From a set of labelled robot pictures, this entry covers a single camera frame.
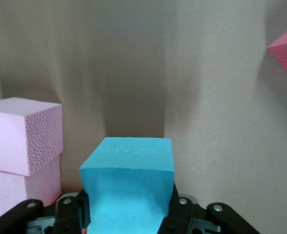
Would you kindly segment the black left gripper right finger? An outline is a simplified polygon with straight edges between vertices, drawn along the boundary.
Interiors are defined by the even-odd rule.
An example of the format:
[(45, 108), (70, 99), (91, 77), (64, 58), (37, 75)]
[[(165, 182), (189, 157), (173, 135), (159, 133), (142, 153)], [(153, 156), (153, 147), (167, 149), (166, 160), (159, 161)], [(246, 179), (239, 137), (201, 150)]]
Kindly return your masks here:
[(173, 187), (168, 215), (159, 234), (258, 234), (259, 232), (230, 206), (216, 202), (202, 208), (197, 199), (180, 196)]

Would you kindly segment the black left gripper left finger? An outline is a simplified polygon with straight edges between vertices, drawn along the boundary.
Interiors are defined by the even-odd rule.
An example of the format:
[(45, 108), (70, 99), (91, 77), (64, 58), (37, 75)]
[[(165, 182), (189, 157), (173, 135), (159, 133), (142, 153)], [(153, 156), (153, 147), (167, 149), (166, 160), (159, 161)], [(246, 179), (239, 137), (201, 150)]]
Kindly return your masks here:
[(25, 200), (0, 216), (0, 234), (83, 234), (90, 223), (88, 195), (62, 195), (45, 207), (41, 200)]

